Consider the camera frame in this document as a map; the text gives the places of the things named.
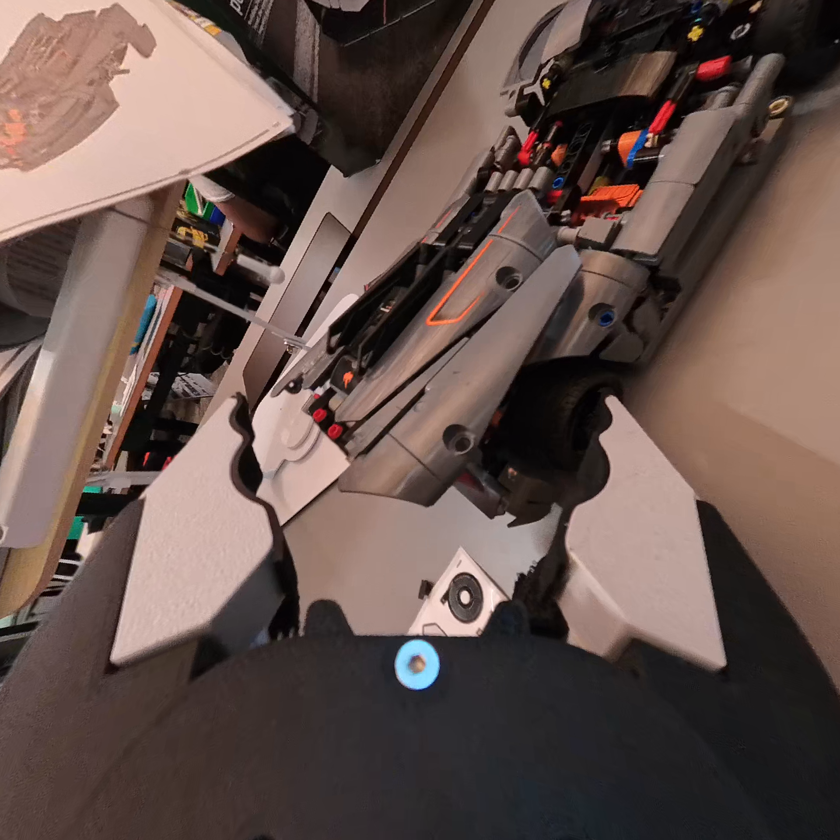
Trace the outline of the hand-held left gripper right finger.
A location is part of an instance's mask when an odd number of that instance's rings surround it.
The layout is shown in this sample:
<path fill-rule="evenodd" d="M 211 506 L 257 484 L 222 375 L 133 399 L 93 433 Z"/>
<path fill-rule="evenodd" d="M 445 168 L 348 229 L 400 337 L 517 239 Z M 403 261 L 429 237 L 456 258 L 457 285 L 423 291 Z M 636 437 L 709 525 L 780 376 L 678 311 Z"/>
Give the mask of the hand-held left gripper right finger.
<path fill-rule="evenodd" d="M 697 495 L 616 397 L 559 501 L 548 552 L 513 589 L 531 629 L 612 662 L 639 642 L 723 669 Z"/>

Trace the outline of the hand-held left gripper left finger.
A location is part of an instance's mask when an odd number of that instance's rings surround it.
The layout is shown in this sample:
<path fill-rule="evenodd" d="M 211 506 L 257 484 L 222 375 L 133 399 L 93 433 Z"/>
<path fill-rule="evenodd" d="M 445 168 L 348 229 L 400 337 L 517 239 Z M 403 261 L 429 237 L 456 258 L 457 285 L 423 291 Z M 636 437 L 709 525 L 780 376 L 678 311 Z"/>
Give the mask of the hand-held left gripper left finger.
<path fill-rule="evenodd" d="M 249 405 L 235 394 L 140 497 L 110 661 L 125 666 L 192 640 L 230 655 L 298 635 L 298 575 L 263 474 Z"/>

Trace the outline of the grey lego car chassis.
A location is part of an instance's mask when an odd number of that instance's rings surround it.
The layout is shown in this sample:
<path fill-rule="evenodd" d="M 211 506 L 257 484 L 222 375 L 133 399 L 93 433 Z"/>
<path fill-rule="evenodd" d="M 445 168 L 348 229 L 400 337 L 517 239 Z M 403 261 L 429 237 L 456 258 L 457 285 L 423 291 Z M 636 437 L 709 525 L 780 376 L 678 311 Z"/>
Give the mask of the grey lego car chassis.
<path fill-rule="evenodd" d="M 778 153 L 792 92 L 836 62 L 838 2 L 562 2 L 538 21 L 500 89 L 527 135 L 508 125 L 422 238 L 463 196 L 529 189 L 581 268 L 451 487 L 515 526 L 560 503 L 600 398 L 654 354 Z M 282 521 L 350 463 L 308 399 L 261 404 Z"/>

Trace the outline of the lego sticker sheet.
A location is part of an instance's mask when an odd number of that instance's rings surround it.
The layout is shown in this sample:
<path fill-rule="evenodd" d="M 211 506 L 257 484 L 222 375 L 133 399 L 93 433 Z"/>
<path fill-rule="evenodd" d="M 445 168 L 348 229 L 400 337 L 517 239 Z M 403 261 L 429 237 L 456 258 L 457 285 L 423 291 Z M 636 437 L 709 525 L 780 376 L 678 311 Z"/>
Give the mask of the lego sticker sheet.
<path fill-rule="evenodd" d="M 509 600 L 464 548 L 458 548 L 434 584 L 422 582 L 420 597 L 410 636 L 477 637 L 499 604 Z"/>

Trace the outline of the dark lego set box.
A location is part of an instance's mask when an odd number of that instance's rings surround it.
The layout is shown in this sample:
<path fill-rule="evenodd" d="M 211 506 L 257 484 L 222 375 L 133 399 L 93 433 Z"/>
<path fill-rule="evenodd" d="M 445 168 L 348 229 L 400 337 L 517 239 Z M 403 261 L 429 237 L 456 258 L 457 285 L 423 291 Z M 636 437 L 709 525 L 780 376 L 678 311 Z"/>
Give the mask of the dark lego set box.
<path fill-rule="evenodd" d="M 301 138 L 350 176 L 388 151 L 470 1 L 187 1 L 228 32 L 303 117 Z"/>

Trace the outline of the grey desk inset panel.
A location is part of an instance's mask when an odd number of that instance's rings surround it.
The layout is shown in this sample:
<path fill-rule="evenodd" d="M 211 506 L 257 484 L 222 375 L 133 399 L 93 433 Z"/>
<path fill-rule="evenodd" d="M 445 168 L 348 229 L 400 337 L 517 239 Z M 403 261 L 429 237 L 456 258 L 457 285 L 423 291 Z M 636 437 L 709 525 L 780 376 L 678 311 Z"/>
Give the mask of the grey desk inset panel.
<path fill-rule="evenodd" d="M 351 231 L 338 218 L 331 213 L 324 215 L 286 284 L 270 322 L 298 337 L 305 333 L 325 295 L 323 289 L 330 285 L 351 238 Z M 265 332 L 259 338 L 243 371 L 245 393 L 252 404 L 256 404 L 270 387 L 276 369 L 288 351 L 289 348 L 274 334 Z"/>

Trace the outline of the open instruction booklet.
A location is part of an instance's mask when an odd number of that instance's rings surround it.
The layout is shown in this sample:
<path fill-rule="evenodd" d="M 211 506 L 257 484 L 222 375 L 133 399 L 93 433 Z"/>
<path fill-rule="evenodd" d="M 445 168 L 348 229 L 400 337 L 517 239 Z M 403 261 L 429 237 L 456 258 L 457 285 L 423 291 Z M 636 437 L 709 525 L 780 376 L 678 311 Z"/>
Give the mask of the open instruction booklet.
<path fill-rule="evenodd" d="M 293 133 L 292 109 L 169 2 L 2 2 L 1 239 Z"/>

